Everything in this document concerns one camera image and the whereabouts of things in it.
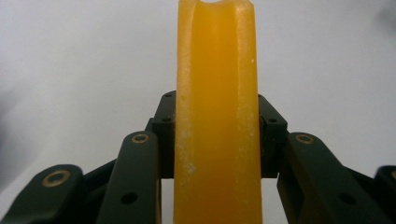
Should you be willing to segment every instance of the orange object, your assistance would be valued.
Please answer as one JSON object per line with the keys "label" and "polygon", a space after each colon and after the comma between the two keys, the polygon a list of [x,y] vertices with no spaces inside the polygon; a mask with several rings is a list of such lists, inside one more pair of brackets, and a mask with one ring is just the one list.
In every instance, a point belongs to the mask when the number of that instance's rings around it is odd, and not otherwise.
{"label": "orange object", "polygon": [[254,8],[180,0],[175,224],[262,223]]}

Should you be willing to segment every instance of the screw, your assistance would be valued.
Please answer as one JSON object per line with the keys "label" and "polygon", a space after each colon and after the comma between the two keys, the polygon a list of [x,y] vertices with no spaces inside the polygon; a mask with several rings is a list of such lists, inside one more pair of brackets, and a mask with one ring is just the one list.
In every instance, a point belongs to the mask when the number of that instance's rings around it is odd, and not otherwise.
{"label": "screw", "polygon": [[304,144],[314,143],[314,138],[307,134],[297,134],[296,139],[297,139],[297,141],[304,143]]}
{"label": "screw", "polygon": [[132,141],[134,143],[145,143],[149,140],[149,136],[145,133],[140,133],[132,137]]}
{"label": "screw", "polygon": [[53,188],[66,182],[70,177],[70,172],[67,170],[56,170],[47,175],[42,182],[42,185],[47,188]]}

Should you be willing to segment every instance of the white backdrop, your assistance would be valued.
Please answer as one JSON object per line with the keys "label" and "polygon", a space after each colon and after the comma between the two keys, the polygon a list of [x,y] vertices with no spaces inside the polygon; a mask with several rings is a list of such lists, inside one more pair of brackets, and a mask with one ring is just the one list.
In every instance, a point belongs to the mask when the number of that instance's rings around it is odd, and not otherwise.
{"label": "white backdrop", "polygon": [[[396,163],[396,1],[266,0],[259,90],[290,132],[321,138],[372,176]],[[38,172],[117,157],[176,88],[177,0],[0,1],[0,217]],[[264,222],[287,223],[276,181]],[[172,181],[163,181],[172,223]]]}

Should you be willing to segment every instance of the white background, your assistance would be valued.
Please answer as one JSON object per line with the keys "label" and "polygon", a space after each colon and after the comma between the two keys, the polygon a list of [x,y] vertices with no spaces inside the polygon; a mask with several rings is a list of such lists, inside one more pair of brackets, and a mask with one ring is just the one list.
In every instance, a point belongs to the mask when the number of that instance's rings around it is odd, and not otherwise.
{"label": "white background", "polygon": [[[396,1],[265,0],[259,90],[290,132],[373,176],[396,160]],[[0,2],[0,217],[38,172],[117,157],[176,88],[177,0]],[[172,223],[172,181],[163,182]],[[286,223],[276,181],[264,222]]]}

